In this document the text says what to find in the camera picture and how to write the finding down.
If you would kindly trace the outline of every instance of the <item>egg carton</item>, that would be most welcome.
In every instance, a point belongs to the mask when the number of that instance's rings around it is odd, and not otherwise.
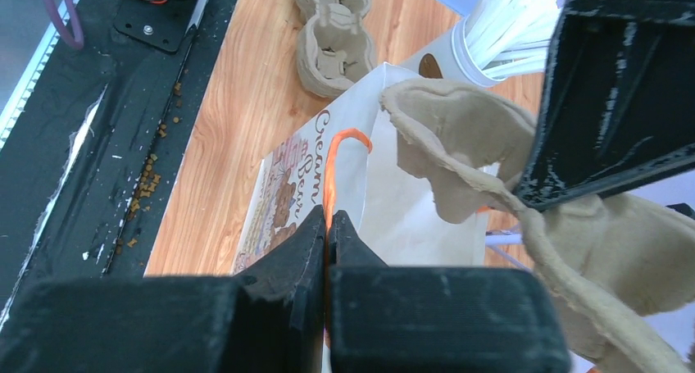
[[[362,19],[371,0],[296,0],[304,27],[297,69],[304,89],[336,98],[376,67],[374,40]]]

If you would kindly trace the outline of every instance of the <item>white paper bag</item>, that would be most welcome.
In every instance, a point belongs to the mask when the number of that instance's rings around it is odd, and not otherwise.
[[[482,265],[487,216],[453,225],[440,219],[427,180],[396,164],[396,130],[379,96],[417,77],[384,63],[336,98],[261,163],[232,273],[286,240],[323,198],[331,139],[355,128],[370,137],[368,154],[356,139],[340,144],[335,162],[335,210],[344,210],[361,239],[389,265]]]

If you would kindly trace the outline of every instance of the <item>orange rope handle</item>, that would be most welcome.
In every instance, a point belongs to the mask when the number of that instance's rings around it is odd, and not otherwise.
[[[329,327],[330,323],[330,297],[329,289],[330,284],[328,281],[328,268],[329,268],[329,249],[328,249],[328,233],[330,227],[333,225],[333,210],[335,210],[335,158],[338,156],[338,146],[345,138],[359,139],[360,142],[367,146],[367,151],[371,152],[371,141],[367,138],[364,133],[358,129],[347,129],[338,132],[333,139],[330,141],[330,146],[328,148],[328,156],[326,156],[326,168],[324,176],[324,217],[326,223],[326,237],[325,237],[325,289],[324,289],[324,307],[325,307],[325,324],[326,328]],[[326,346],[330,348],[330,336],[328,331],[325,332],[325,343]]]
[[[347,129],[338,132],[330,141],[328,156],[326,156],[325,181],[324,181],[324,216],[326,222],[326,237],[333,225],[333,210],[335,209],[335,158],[338,156],[338,146],[346,138],[358,139],[367,146],[371,152],[371,141],[358,129]]]

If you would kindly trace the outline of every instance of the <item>metal bracket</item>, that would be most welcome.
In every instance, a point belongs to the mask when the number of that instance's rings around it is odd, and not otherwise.
[[[164,52],[175,53],[189,30],[198,0],[151,4],[123,0],[113,25],[122,34]]]

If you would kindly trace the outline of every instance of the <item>wooden table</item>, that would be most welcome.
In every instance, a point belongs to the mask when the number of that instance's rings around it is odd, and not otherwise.
[[[379,61],[398,64],[458,19],[435,0],[373,0],[366,27]],[[294,0],[238,0],[146,275],[229,274],[261,159],[328,103],[299,84],[301,28]],[[509,79],[494,91],[537,110],[542,80]],[[506,250],[530,264],[521,246]],[[506,265],[489,253],[489,265]]]

